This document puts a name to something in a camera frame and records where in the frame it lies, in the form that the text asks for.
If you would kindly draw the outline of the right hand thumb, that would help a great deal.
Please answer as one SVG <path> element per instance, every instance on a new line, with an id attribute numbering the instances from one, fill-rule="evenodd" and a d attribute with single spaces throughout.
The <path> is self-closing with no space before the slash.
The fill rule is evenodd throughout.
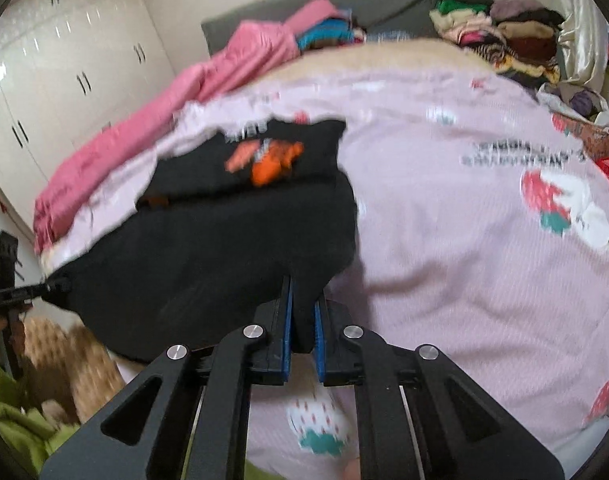
<path id="1" fill-rule="evenodd" d="M 343 480 L 361 480 L 361 460 L 359 458 L 355 458 L 355 460 L 350 460 L 345 466 L 343 475 Z"/>

